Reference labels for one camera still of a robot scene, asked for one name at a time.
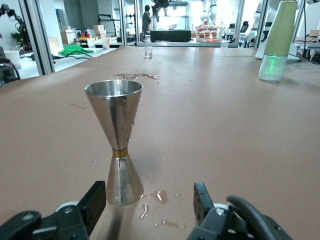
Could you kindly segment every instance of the water droplet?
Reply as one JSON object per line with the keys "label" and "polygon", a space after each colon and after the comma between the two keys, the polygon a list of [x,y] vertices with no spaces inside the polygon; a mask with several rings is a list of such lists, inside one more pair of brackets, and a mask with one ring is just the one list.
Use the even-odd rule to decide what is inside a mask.
{"label": "water droplet", "polygon": [[140,196],[140,198],[141,198],[141,199],[144,199],[144,198],[146,198],[147,196],[148,196],[147,194],[144,194],[144,193],[143,193],[143,194]]}
{"label": "water droplet", "polygon": [[143,213],[141,214],[139,219],[143,219],[145,216],[147,216],[147,213],[149,212],[149,206],[148,204],[143,204],[142,205]]}
{"label": "water droplet", "polygon": [[170,222],[170,221],[167,221],[166,219],[163,219],[162,224],[165,225],[165,226],[170,226],[170,227],[174,227],[174,228],[179,228],[178,223]]}
{"label": "water droplet", "polygon": [[165,190],[155,191],[154,193],[151,193],[150,196],[154,197],[155,200],[161,204],[165,204],[168,201],[168,195]]}

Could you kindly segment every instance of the cup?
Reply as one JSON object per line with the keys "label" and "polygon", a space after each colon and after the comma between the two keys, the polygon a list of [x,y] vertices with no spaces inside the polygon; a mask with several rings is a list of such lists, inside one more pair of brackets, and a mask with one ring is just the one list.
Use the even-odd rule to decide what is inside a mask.
{"label": "cup", "polygon": [[144,47],[144,58],[151,59],[152,58],[152,46]]}
{"label": "cup", "polygon": [[19,51],[4,51],[5,58],[9,59],[16,69],[21,68]]}
{"label": "cup", "polygon": [[88,44],[88,48],[95,48],[96,47],[96,41],[93,38],[88,38],[86,40]]}
{"label": "cup", "polygon": [[110,38],[101,38],[102,48],[103,50],[110,49]]}

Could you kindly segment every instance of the cardboard box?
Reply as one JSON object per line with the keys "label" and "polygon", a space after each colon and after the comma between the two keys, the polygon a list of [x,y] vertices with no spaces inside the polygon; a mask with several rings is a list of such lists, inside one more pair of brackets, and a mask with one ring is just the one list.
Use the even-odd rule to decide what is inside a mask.
{"label": "cardboard box", "polygon": [[95,34],[106,34],[107,32],[106,32],[106,30],[103,30],[103,31],[94,31],[95,32]]}
{"label": "cardboard box", "polygon": [[98,37],[98,39],[105,39],[106,38],[106,34],[105,33],[97,34],[96,36]]}
{"label": "cardboard box", "polygon": [[96,32],[96,33],[99,33],[101,31],[104,31],[105,30],[105,26],[103,25],[93,25],[93,30]]}

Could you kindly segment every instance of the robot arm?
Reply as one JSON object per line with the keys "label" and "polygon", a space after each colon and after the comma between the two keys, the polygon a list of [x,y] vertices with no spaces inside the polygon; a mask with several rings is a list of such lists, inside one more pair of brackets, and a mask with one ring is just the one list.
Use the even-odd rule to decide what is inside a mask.
{"label": "robot arm", "polygon": [[306,3],[307,4],[316,4],[316,3],[319,3],[320,0],[306,0]]}

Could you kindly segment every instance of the stainless steel jigger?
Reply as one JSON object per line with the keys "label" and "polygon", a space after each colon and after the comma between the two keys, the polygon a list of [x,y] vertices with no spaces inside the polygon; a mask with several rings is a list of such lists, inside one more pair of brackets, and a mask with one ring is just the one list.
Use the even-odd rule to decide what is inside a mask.
{"label": "stainless steel jigger", "polygon": [[100,81],[84,89],[112,147],[106,199],[119,206],[132,204],[144,193],[127,148],[142,89],[129,80]]}

